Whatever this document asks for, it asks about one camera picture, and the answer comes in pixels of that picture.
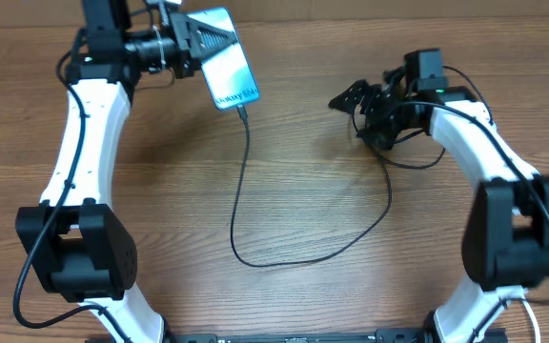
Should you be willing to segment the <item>smartphone with blue screen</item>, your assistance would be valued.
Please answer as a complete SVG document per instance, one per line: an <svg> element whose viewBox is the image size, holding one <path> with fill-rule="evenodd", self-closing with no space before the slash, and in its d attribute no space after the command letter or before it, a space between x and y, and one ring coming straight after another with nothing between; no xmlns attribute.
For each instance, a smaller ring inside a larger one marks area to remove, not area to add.
<svg viewBox="0 0 549 343"><path fill-rule="evenodd" d="M191 12L189 16L212 27L230 31L234 43L202 63L202 72L215 106L228 110L259 99L259 88L238 40L234 21L225 8Z"/></svg>

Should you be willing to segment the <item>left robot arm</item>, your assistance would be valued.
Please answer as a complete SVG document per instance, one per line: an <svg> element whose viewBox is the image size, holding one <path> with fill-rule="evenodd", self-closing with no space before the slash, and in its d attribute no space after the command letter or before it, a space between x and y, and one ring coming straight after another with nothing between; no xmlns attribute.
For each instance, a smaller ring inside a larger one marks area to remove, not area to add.
<svg viewBox="0 0 549 343"><path fill-rule="evenodd" d="M73 313L97 317L115 342L170 342L166 319L137 282L137 249L112 208L112 177L121 132L145 73L176 78L202 71L215 104L236 103L233 76L214 63L242 52L225 8L184 13L176 1L150 1L160 22L132 29L123 1L86 1L86 24L56 66L68 117L48 186L34 207L22 207L15 229L26 251L20 282L34 272L47 293Z"/></svg>

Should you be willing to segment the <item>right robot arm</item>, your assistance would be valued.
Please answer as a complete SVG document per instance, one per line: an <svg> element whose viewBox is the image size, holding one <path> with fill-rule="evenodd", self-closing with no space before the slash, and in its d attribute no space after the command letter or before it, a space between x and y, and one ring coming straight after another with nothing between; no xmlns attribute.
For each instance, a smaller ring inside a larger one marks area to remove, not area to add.
<svg viewBox="0 0 549 343"><path fill-rule="evenodd" d="M379 329L379 342L503 342L497 318L549 278L549 175L520 158L498 133L477 86L452 86L438 49L415 50L379 84L355 81L329 106L362 115L356 135L383 158L419 134L456 161L474 193L461 242L464 274L419 328Z"/></svg>

